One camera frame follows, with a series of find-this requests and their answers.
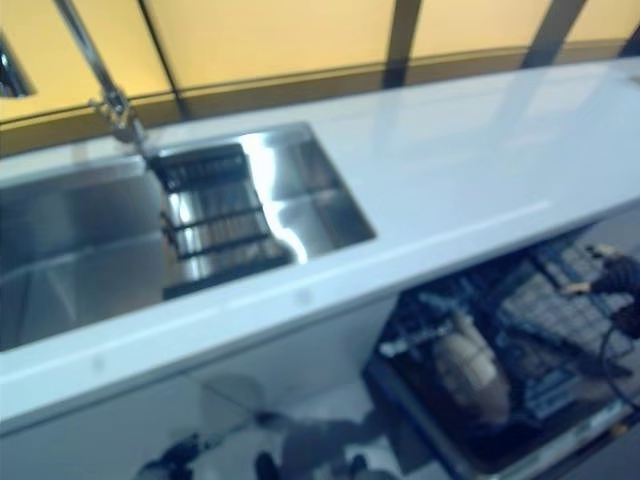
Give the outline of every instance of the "cabinet door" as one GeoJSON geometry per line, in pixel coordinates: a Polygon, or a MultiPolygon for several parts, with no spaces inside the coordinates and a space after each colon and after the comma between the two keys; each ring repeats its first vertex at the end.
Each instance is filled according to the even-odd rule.
{"type": "MultiPolygon", "coordinates": [[[[0,437],[3,480],[126,480],[174,442],[219,434],[260,409],[355,380],[395,297],[0,437]]],[[[247,428],[207,455],[203,480],[252,478],[268,432],[247,428]]]]}
{"type": "MultiPolygon", "coordinates": [[[[162,65],[134,1],[74,2],[113,80],[127,95],[169,89],[162,65]]],[[[36,90],[0,99],[0,122],[83,106],[100,86],[51,0],[2,0],[2,29],[36,90]]]]}

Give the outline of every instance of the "sink basin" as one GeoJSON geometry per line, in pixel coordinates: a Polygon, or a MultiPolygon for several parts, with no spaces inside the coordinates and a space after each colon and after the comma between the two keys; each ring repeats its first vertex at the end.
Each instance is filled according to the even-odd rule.
{"type": "Polygon", "coordinates": [[[374,232],[304,124],[0,190],[0,350],[374,232]]]}

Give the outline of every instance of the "open dishwasher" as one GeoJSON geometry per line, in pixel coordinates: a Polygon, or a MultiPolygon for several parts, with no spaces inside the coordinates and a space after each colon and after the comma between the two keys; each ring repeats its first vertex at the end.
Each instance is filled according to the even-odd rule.
{"type": "Polygon", "coordinates": [[[453,477],[538,477],[628,411],[638,324],[615,319],[637,297],[567,293],[615,251],[592,240],[573,231],[401,295],[365,374],[453,477]]]}

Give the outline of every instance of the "chrome faucet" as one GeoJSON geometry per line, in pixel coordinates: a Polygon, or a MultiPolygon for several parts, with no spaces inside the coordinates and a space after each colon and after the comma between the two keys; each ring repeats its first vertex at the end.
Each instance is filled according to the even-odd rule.
{"type": "MultiPolygon", "coordinates": [[[[138,153],[146,159],[144,127],[124,92],[113,83],[111,75],[100,58],[100,54],[73,3],[71,0],[54,0],[54,2],[89,67],[102,86],[102,99],[100,101],[90,100],[89,105],[106,119],[114,137],[121,142],[133,144],[138,153]]],[[[22,97],[33,92],[34,90],[30,88],[30,83],[19,67],[15,55],[9,49],[6,40],[0,37],[0,95],[3,97],[22,97]]]]}
{"type": "Polygon", "coordinates": [[[89,32],[78,15],[78,11],[71,0],[54,0],[54,2],[89,67],[102,86],[102,100],[90,100],[89,105],[107,120],[114,137],[123,143],[134,144],[138,153],[146,158],[144,127],[124,92],[113,83],[98,49],[93,44],[89,32]]]}

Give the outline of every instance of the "dish drying rack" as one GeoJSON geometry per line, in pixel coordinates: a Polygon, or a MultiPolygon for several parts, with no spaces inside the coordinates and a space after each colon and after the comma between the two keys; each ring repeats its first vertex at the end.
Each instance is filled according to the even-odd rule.
{"type": "MultiPolygon", "coordinates": [[[[575,386],[581,380],[631,377],[619,362],[634,350],[630,339],[612,337],[608,372],[599,358],[609,316],[630,297],[560,293],[563,286],[600,272],[598,262],[577,244],[581,234],[572,232],[404,292],[378,352],[387,359],[408,354],[432,374],[425,378],[434,379],[434,393],[451,400],[451,385],[469,379],[451,382],[441,378],[442,372],[439,378],[433,346],[454,331],[451,314],[462,313],[473,319],[509,381],[510,422],[534,428],[578,399],[575,386]]],[[[473,431],[490,433],[495,431],[473,431]]]]}
{"type": "Polygon", "coordinates": [[[240,144],[156,159],[161,213],[174,280],[172,298],[291,263],[270,232],[240,144]]]}

